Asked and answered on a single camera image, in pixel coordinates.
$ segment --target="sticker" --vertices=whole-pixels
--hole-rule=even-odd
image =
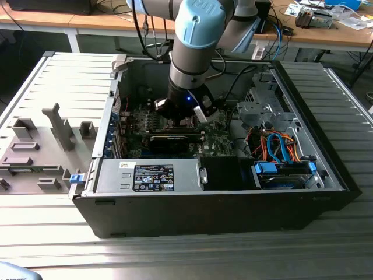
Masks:
[[[133,176],[134,191],[175,190],[173,165],[134,165],[132,168],[135,169]]]
[[[134,169],[136,162],[119,162],[119,168],[132,168]]]

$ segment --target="robotic arm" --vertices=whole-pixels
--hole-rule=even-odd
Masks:
[[[206,73],[217,47],[243,53],[260,19],[255,0],[127,0],[135,12],[175,20],[175,40],[167,98],[155,102],[156,111],[176,122],[194,114],[202,123],[219,110]]]

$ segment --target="metal workbench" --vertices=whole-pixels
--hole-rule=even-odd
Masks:
[[[92,72],[98,65],[100,68],[108,68],[106,71],[110,69],[108,60],[111,57],[103,57],[105,56],[60,53],[49,58],[43,57],[0,119],[0,152],[9,144],[6,140],[12,133],[7,129],[8,121],[23,107],[30,90],[35,92],[35,81],[40,75],[46,78],[48,75],[53,76],[46,71],[53,72],[62,64],[82,67],[80,70],[86,67],[86,72],[78,76],[68,71],[64,75],[76,82],[82,80],[79,82],[80,86],[93,90],[89,88],[92,85],[87,84],[89,81],[110,79],[109,74]],[[317,76],[322,76],[322,72],[308,70],[310,72],[301,73],[307,70],[294,69],[291,64],[284,65],[284,68],[295,80],[299,78],[296,75],[303,74],[311,75],[314,79],[326,79],[325,77],[333,75],[326,71],[326,76],[321,78]],[[348,133],[366,126],[367,116],[354,112],[351,114],[348,109],[327,112],[320,107],[324,103],[328,107],[349,108],[343,107],[345,103],[342,101],[351,100],[353,96],[346,94],[347,89],[343,85],[339,86],[342,91],[334,93],[333,98],[339,98],[335,104],[326,96],[312,98],[312,93],[307,91],[301,94],[327,135],[339,135],[339,139],[335,139],[337,145],[343,141],[357,141],[348,150],[339,151],[340,155],[346,154],[345,162],[350,162],[352,166],[358,164],[349,160],[349,151],[355,149],[361,154],[359,160],[371,167],[371,158],[364,155],[371,155],[373,150],[369,144],[370,135],[367,135],[372,129],[365,130],[362,139],[349,139],[351,133]],[[342,101],[342,97],[337,97],[338,94],[344,95]],[[68,98],[69,94],[59,91],[55,96]],[[104,94],[91,93],[88,96],[90,99],[103,99],[99,103],[105,101]],[[61,108],[66,106],[64,112],[72,126],[79,124],[80,120],[77,118],[84,118],[83,115],[71,115],[71,106],[78,105],[77,102],[61,103]],[[33,111],[29,110],[27,113],[32,115]],[[97,115],[86,118],[95,121],[98,126],[100,112],[96,113]],[[0,261],[30,268],[40,273],[43,279],[53,280],[372,279],[373,191],[369,186],[373,182],[373,174],[370,170],[371,168],[357,170],[354,174],[359,179],[357,182],[363,192],[361,196],[342,211],[323,214],[301,231],[99,239],[67,194],[0,195]]]

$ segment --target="blue latch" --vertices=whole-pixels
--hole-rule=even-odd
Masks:
[[[316,165],[315,165],[313,162],[310,162],[310,163],[308,164],[308,167],[309,167],[309,169],[310,169],[310,171],[311,171],[312,173],[315,173],[316,170],[317,170]]]
[[[273,162],[259,162],[255,165],[255,171],[259,173],[277,173],[276,164]]]
[[[70,183],[71,184],[85,184],[84,174],[73,174],[70,176]]]

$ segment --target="wooden desk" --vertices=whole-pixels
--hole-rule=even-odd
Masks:
[[[114,15],[103,14],[99,11],[95,11],[90,16],[49,12],[17,12],[12,11],[5,0],[0,1],[4,2],[6,10],[26,31],[65,33],[68,36],[72,51],[74,52],[79,52],[77,39],[79,34],[137,37],[133,22],[118,18]],[[293,3],[292,0],[273,0],[273,2],[275,3],[274,9],[279,19],[284,25],[294,29],[294,35],[289,44],[290,47],[365,51],[373,39],[371,31],[368,29],[356,31],[338,22],[334,22],[331,29],[297,28],[295,26],[295,17],[280,13],[280,10],[284,13],[286,6]],[[373,8],[362,9],[359,12],[373,12]],[[144,16],[139,15],[138,19],[139,25],[142,26]],[[158,38],[164,38],[163,20],[154,18],[154,26],[156,29],[156,36]],[[174,22],[167,21],[166,26],[168,38],[173,38],[175,32]],[[0,29],[19,29],[9,16],[4,13],[1,7]],[[254,35],[252,44],[271,44],[276,37],[274,30],[268,28],[265,34]]]
[[[69,22],[74,17],[74,15],[68,13],[13,11],[5,0],[0,1],[3,2],[8,14],[20,25],[69,27]],[[0,6],[0,23],[14,24],[14,21],[4,12],[2,6]]]
[[[274,0],[274,10],[276,11],[277,17],[281,22],[294,29],[293,38],[291,42],[293,43],[307,43],[307,44],[325,44],[325,45],[336,45],[336,46],[359,46],[359,47],[369,47],[373,36],[371,35],[371,30],[362,29],[354,30],[336,21],[330,29],[316,28],[312,27],[309,29],[298,28],[295,26],[295,17],[284,15],[286,7],[293,3],[291,0]],[[362,8],[358,11],[361,14],[364,12],[373,12],[373,7]],[[275,33],[268,33],[269,40],[276,39]]]

